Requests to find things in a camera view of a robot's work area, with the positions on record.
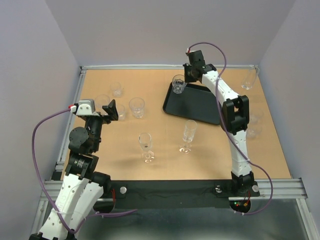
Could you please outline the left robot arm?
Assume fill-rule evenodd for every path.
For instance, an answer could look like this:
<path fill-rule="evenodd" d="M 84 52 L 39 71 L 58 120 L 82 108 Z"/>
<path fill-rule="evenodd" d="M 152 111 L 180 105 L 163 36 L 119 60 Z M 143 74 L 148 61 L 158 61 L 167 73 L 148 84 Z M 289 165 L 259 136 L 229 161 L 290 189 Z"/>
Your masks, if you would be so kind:
<path fill-rule="evenodd" d="M 52 210 L 38 233 L 31 240 L 74 240 L 88 214 L 99 197 L 111 193 L 111 177 L 96 172 L 104 124 L 119 119 L 116 101 L 102 106 L 104 113 L 95 109 L 93 99 L 80 100 L 68 107 L 68 111 L 84 120 L 85 125 L 69 133 L 69 157 L 62 185 L 56 200 L 46 197 Z"/>

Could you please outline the tall champagne flute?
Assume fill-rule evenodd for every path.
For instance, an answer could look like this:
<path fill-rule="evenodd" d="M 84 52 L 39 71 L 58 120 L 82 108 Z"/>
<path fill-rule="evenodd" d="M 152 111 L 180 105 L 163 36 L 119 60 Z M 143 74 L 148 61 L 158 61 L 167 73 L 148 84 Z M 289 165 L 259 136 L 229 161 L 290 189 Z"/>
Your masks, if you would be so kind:
<path fill-rule="evenodd" d="M 248 70 L 246 77 L 243 79 L 241 87 L 245 90 L 250 90 L 258 78 L 259 72 L 260 69 L 257 66 L 251 67 Z"/>

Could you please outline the faceted tumbler glass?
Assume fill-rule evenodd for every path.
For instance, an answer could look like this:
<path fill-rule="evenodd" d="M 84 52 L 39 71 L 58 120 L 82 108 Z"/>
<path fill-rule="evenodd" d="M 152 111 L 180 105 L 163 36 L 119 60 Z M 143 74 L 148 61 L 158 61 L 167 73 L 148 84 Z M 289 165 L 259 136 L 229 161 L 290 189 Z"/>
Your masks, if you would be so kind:
<path fill-rule="evenodd" d="M 186 87 L 186 82 L 185 82 L 185 76 L 182 74 L 177 74 L 172 78 L 172 91 L 175 94 L 181 94 L 185 87 Z"/>

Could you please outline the clear wine glass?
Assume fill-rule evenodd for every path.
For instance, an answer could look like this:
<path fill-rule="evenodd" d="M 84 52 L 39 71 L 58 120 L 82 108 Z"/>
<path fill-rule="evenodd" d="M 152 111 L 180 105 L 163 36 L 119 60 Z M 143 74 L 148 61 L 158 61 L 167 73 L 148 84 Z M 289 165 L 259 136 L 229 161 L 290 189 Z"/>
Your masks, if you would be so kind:
<path fill-rule="evenodd" d="M 152 137 L 149 133 L 143 132 L 138 137 L 138 142 L 142 150 L 141 158 L 145 163 L 151 163 L 155 159 L 155 153 L 152 149 Z"/>

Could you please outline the etched stemmed glass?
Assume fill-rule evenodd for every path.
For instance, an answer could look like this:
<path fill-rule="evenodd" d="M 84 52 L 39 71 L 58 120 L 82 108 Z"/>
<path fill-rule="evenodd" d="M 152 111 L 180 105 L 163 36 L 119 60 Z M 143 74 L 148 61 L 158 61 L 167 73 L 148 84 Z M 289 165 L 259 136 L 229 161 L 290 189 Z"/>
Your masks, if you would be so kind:
<path fill-rule="evenodd" d="M 184 125 L 183 144 L 179 147 L 179 151 L 183 154 L 191 152 L 192 141 L 194 139 L 198 124 L 194 120 L 187 120 Z"/>

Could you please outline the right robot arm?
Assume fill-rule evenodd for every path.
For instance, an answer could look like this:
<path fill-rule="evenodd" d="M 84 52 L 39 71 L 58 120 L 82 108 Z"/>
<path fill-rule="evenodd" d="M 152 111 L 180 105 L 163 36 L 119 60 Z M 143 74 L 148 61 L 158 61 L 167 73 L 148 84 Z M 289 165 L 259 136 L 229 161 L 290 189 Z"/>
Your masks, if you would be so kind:
<path fill-rule="evenodd" d="M 249 98 L 236 93 L 212 64 L 185 63 L 183 68 L 186 83 L 201 82 L 217 100 L 221 127 L 227 134 L 231 151 L 230 189 L 233 194 L 242 195 L 255 184 L 246 143 L 246 130 L 250 120 Z"/>

